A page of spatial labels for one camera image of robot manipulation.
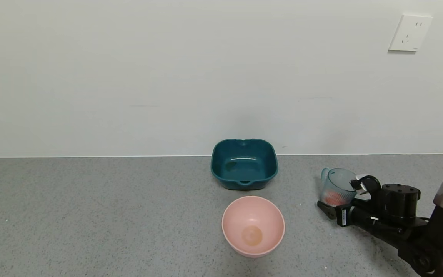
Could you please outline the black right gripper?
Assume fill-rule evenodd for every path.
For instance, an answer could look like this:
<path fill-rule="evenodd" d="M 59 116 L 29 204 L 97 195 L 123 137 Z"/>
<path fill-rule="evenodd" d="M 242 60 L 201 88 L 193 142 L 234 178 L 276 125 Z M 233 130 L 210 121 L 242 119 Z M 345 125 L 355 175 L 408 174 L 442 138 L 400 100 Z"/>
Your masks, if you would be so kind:
<path fill-rule="evenodd" d="M 341 227 L 378 228 L 380 222 L 368 200 L 354 198 L 350 203 L 333 207 L 318 201 L 318 208 Z"/>

